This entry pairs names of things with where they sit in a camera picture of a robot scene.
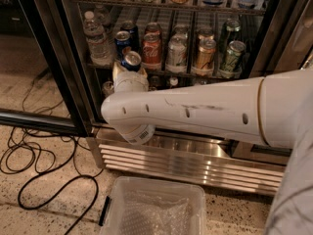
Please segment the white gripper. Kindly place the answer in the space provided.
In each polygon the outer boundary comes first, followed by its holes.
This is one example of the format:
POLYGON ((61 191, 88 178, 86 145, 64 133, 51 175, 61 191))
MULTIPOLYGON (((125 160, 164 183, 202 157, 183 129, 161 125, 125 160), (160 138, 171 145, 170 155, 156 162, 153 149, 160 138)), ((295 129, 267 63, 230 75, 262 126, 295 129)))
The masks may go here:
POLYGON ((115 92, 147 92, 148 74, 144 68, 137 72, 126 70, 119 62, 113 63, 112 79, 115 92))

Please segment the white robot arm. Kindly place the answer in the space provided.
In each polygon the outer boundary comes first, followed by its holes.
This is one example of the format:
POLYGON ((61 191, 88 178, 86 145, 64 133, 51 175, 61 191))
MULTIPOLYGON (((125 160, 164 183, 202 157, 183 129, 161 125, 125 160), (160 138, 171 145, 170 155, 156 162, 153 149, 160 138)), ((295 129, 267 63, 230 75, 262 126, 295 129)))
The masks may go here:
POLYGON ((154 128, 198 132, 291 149, 264 235, 313 235, 313 70, 147 92, 129 70, 101 106, 106 122, 133 144, 154 128))

